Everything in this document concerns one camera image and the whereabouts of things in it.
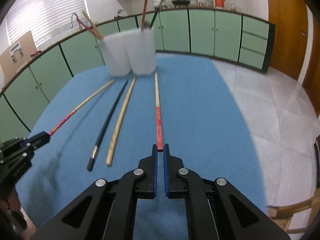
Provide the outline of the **person left hand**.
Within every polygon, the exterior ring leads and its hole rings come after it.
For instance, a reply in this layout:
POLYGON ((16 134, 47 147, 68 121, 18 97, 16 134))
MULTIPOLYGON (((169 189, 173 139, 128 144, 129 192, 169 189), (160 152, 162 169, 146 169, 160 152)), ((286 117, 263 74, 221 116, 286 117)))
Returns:
POLYGON ((7 200, 1 198, 1 209, 3 211, 10 209, 14 212, 21 213, 21 203, 17 192, 12 192, 7 200))

